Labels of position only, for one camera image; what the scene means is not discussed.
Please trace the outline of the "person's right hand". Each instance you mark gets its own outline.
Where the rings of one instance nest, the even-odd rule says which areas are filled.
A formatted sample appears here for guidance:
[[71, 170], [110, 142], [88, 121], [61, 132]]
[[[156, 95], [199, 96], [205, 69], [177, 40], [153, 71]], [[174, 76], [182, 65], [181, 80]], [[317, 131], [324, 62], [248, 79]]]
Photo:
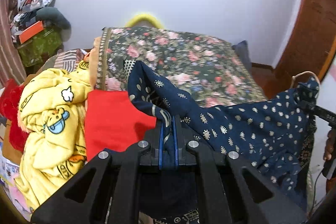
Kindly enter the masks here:
[[334, 151], [335, 129], [331, 129], [327, 134], [327, 141], [325, 145], [325, 152], [323, 155], [324, 161], [330, 160]]

